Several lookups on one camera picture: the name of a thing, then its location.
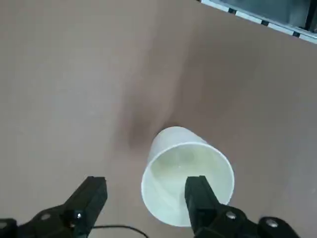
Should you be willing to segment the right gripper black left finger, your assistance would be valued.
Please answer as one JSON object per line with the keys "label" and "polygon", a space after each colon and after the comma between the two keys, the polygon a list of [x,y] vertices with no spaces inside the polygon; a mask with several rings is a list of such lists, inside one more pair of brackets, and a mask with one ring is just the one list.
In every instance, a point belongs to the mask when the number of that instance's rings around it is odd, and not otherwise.
{"label": "right gripper black left finger", "polygon": [[87,177],[63,203],[37,213],[19,225],[13,218],[0,220],[2,238],[86,238],[107,200],[104,177]]}

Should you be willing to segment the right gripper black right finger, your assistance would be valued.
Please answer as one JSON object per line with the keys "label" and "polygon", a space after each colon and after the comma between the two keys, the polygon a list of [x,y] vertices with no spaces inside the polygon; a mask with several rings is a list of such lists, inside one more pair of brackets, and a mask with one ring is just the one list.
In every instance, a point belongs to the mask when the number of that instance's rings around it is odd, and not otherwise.
{"label": "right gripper black right finger", "polygon": [[205,176],[187,177],[185,201],[195,238],[298,238],[284,220],[262,217],[257,223],[219,202]]}

